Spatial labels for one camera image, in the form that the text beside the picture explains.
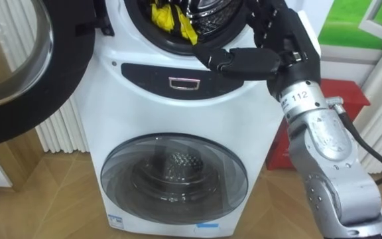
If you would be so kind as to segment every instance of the washing machine door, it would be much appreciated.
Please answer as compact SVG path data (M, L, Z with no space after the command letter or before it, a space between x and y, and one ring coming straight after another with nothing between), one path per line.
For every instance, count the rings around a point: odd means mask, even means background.
M96 25L108 22L104 10L104 0L0 0L0 143L70 97L92 56Z
M116 147L101 170L101 185L125 212L163 224L221 218L243 202L248 188L237 155L177 133L145 135Z

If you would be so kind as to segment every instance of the lower washing machine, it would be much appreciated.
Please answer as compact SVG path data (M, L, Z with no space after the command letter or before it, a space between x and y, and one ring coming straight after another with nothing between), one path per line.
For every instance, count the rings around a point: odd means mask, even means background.
M232 235L283 118L266 83L179 100L134 84L118 64L105 61L94 54L75 96L110 226L169 236ZM153 63L146 70L150 76L166 68Z

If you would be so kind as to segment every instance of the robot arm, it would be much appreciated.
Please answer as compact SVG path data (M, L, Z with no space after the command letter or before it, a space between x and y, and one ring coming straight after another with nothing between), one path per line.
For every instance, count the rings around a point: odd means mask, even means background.
M304 13L284 0L247 4L257 48L228 52L197 44L194 54L225 77L267 81L289 123L290 157L323 237L382 238L379 189L339 117L345 113L342 99L325 99L320 90L320 47Z

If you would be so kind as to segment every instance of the yellow cloth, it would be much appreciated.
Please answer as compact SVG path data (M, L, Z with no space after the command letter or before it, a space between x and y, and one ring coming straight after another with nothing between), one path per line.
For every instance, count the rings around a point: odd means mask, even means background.
M185 39L189 39L193 45L197 44L198 35L196 31L192 28L190 20L187 17L185 17L185 15L182 13L178 6L175 5L175 7L179 17L180 33L182 37L184 37ZM166 4L161 8L157 8L156 4L154 3L151 4L151 20L155 25L170 33L173 30L174 26L174 20L170 4Z

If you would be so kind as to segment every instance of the sticker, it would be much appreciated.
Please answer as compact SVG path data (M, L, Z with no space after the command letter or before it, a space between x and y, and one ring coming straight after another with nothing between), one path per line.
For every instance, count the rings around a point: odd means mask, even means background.
M197 224L198 228L218 228L218 223L199 223Z
M315 98L309 88L294 90L281 98L281 107L286 114L296 106L315 102Z
M110 226L118 229L123 229L123 219L118 216L108 214Z

